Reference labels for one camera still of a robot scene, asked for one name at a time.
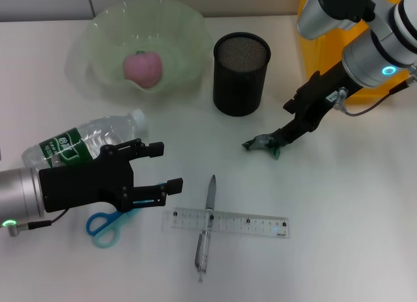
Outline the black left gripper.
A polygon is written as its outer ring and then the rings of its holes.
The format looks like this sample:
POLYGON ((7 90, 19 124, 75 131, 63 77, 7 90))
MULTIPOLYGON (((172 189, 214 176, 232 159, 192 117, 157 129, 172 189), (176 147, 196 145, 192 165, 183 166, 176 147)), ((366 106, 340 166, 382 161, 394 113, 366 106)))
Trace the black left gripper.
POLYGON ((133 188, 130 166, 132 160, 163 154, 163 142, 145 144, 134 139, 103 146, 100 155, 90 162, 42 169, 38 175, 45 210, 57 212, 97 202, 111 204, 120 212, 165 206, 167 196, 182 192, 183 179, 133 188))

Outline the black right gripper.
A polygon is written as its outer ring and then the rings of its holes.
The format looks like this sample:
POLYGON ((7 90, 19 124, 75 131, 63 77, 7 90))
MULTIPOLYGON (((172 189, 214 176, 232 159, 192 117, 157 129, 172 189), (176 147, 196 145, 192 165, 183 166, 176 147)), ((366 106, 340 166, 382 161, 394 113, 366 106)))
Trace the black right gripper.
POLYGON ((358 91, 358 84, 345 71, 342 62, 323 75, 320 71, 314 72, 293 98, 283 105, 283 109, 295 115, 295 119, 271 134, 270 145, 286 146, 303 134, 314 131, 333 108, 334 101, 331 102, 328 97, 342 88, 347 90, 347 96, 358 91))

